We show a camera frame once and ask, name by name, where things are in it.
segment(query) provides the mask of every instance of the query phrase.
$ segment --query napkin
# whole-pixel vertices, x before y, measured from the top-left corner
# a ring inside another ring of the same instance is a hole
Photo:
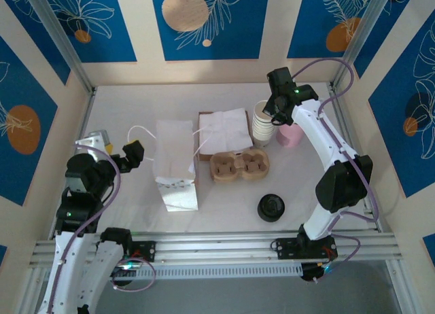
[[[252,146],[245,109],[217,111],[199,116],[201,154],[239,153]]]

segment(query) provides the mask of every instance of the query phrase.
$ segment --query black lid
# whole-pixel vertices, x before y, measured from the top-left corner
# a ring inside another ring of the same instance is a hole
[[[258,203],[258,215],[267,222],[277,221],[284,213],[285,207],[281,197],[275,194],[264,195]]]

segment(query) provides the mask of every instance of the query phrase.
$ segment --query floor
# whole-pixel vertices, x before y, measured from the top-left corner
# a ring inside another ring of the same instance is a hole
[[[327,99],[327,83],[312,83],[321,99]],[[251,118],[254,105],[270,96],[265,84],[200,84],[174,86],[101,86],[97,90],[86,132],[106,129],[114,152],[123,154],[127,132],[133,125],[143,125],[156,132],[159,119],[191,120],[196,127],[200,111],[229,110],[243,107]],[[325,111],[336,126],[332,106]],[[152,157],[155,140],[146,132],[132,130],[145,156]],[[98,230],[113,226],[133,232],[244,232],[298,230],[313,212],[317,199],[315,186],[324,168],[307,137],[292,149],[281,147],[275,139],[265,149],[271,168],[260,180],[239,179],[231,184],[215,184],[210,178],[209,163],[197,168],[198,211],[168,212],[152,173],[152,162],[144,160],[138,169],[122,176],[122,185],[114,203],[102,215]],[[274,223],[265,222],[257,213],[265,194],[277,194],[285,203],[285,213]],[[362,201],[352,208],[364,214]],[[369,228],[354,217],[340,220],[339,230]]]
[[[130,285],[139,287],[141,282]],[[140,293],[107,285],[96,314],[401,313],[383,262],[350,262],[317,285],[299,277],[162,280]]]

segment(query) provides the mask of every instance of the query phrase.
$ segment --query pink cup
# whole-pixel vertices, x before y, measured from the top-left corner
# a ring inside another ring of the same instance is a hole
[[[280,126],[277,132],[278,143],[283,147],[294,147],[304,137],[304,131],[297,124]]]

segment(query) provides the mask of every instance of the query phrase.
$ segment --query orange circle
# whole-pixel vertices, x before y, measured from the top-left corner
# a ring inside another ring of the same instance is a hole
[[[83,30],[77,30],[74,33],[75,38],[82,43],[89,43],[91,38],[90,38],[90,34],[86,31]]]
[[[350,18],[346,22],[336,25],[326,38],[326,47],[331,52],[342,52],[347,49],[349,41],[347,41],[347,27],[350,27],[350,35],[353,36],[361,18]]]
[[[35,110],[26,105],[16,105],[10,109],[6,122],[15,124],[15,120],[20,120],[25,128],[15,125],[7,129],[7,138],[11,146],[24,155],[32,154],[38,147],[41,138],[41,123]]]
[[[418,123],[415,118],[409,117],[403,123],[403,131],[408,136],[414,136],[418,129]]]

